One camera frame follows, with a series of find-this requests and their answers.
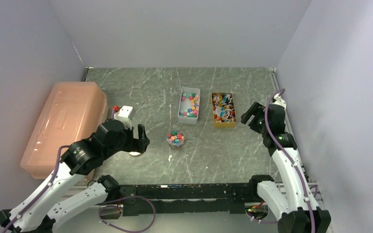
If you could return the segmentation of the white tin of pastel candies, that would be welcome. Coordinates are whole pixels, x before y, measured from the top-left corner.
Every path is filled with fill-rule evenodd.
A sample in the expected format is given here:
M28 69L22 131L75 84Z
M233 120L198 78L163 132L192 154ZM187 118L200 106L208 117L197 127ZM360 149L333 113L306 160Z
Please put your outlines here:
M198 88L183 87L178 107L178 122L197 124L200 109L201 92Z

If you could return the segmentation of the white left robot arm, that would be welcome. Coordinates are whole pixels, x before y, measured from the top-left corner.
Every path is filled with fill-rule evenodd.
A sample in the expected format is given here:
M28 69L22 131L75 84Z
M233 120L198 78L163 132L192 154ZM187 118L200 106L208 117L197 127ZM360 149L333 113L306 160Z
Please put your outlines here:
M134 138L132 126L108 119L90 137L61 146L53 172L16 208L0 211L0 225L5 231L36 229L55 201L109 157L119 151L144 153L150 141L144 125L137 129L138 137Z

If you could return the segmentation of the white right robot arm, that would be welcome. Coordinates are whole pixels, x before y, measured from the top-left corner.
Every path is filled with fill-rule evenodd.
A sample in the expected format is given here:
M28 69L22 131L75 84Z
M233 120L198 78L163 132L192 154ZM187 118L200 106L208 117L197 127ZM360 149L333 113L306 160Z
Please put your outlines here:
M308 186L296 141L286 131L285 117L284 106L258 102L241 116L241 123L262 135L286 191L282 194L270 175L253 175L248 195L267 204L280 233L325 233L331 223L330 213L319 206Z

